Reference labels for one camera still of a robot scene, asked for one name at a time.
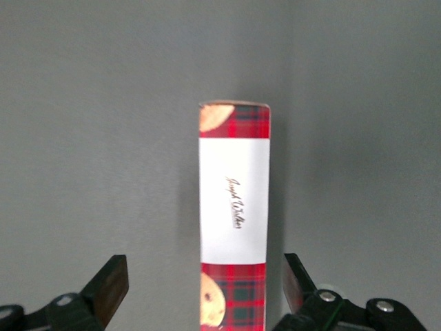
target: gray background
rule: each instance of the gray background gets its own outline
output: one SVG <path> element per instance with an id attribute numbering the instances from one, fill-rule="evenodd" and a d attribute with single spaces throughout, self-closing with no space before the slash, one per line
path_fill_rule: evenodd
<path id="1" fill-rule="evenodd" d="M 0 1 L 0 304 L 126 254 L 108 330 L 198 329 L 198 102 L 273 110 L 283 252 L 440 328 L 439 1 Z"/>

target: bolt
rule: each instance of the bolt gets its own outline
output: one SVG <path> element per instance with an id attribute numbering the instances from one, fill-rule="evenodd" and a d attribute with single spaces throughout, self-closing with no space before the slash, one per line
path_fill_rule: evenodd
<path id="1" fill-rule="evenodd" d="M 12 309 L 11 308 L 0 310 L 0 319 L 4 319 L 4 318 L 8 317 L 11 314 L 12 314 Z"/>
<path id="2" fill-rule="evenodd" d="M 392 304 L 387 301 L 377 302 L 377 308 L 383 312 L 393 312 L 395 310 Z"/>
<path id="3" fill-rule="evenodd" d="M 322 298 L 322 300 L 326 302 L 332 302 L 336 299 L 336 296 L 328 291 L 321 292 L 319 295 L 320 298 Z"/>
<path id="4" fill-rule="evenodd" d="M 72 298 L 69 297 L 68 295 L 63 295 L 57 302 L 57 306 L 61 307 L 63 305 L 68 305 L 69 303 L 72 302 Z"/>

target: white label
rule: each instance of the white label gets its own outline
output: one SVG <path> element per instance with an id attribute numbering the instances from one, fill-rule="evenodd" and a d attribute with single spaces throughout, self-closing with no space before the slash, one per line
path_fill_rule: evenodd
<path id="1" fill-rule="evenodd" d="M 201 262 L 266 262 L 269 139 L 200 138 Z"/>

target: tartan pattern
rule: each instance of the tartan pattern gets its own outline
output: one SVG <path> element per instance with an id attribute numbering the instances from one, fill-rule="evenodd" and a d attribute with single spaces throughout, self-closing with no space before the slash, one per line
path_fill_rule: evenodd
<path id="1" fill-rule="evenodd" d="M 264 331 L 266 264 L 202 263 L 201 267 L 219 285 L 226 304 L 220 326 L 201 325 L 201 331 Z"/>
<path id="2" fill-rule="evenodd" d="M 229 118 L 218 128 L 199 132 L 200 138 L 266 138 L 270 137 L 268 107 L 235 105 Z"/>

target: box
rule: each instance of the box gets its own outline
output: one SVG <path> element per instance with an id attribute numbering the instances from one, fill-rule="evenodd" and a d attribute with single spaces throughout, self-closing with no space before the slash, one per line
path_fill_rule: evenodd
<path id="1" fill-rule="evenodd" d="M 201 104 L 201 331 L 265 329 L 270 109 Z"/>

